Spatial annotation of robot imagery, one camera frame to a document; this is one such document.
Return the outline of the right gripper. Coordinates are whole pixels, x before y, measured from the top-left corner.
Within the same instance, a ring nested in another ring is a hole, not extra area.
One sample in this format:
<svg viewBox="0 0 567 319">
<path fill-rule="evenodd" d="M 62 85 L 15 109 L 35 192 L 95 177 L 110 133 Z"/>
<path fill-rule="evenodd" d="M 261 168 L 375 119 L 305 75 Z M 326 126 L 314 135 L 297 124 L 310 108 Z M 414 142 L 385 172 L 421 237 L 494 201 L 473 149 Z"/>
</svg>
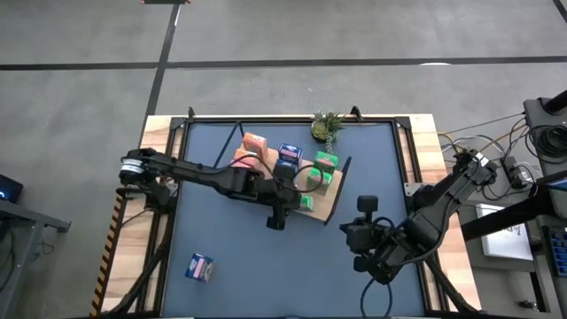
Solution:
<svg viewBox="0 0 567 319">
<path fill-rule="evenodd" d="M 380 284 L 389 284 L 392 281 L 391 271 L 381 261 L 381 249 L 386 246 L 387 238 L 393 231 L 393 222 L 387 217 L 373 217 L 378 210 L 377 196 L 359 196 L 357 209 L 363 213 L 362 217 L 339 226 L 346 234 L 346 245 L 355 254 L 353 270 L 369 273 Z"/>
</svg>

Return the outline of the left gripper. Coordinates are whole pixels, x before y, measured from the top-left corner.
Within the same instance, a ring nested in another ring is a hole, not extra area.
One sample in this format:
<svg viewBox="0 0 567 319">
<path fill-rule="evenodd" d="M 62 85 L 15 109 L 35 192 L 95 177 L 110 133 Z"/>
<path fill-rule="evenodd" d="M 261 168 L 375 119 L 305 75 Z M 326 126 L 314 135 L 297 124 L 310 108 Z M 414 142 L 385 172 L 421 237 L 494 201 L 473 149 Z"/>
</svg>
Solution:
<svg viewBox="0 0 567 319">
<path fill-rule="evenodd" d="M 292 164 L 276 163 L 272 173 L 275 188 L 268 202 L 273 208 L 273 214 L 268 217 L 267 227 L 284 230 L 289 212 L 300 207 L 301 193 L 294 182 L 297 171 Z"/>
</svg>

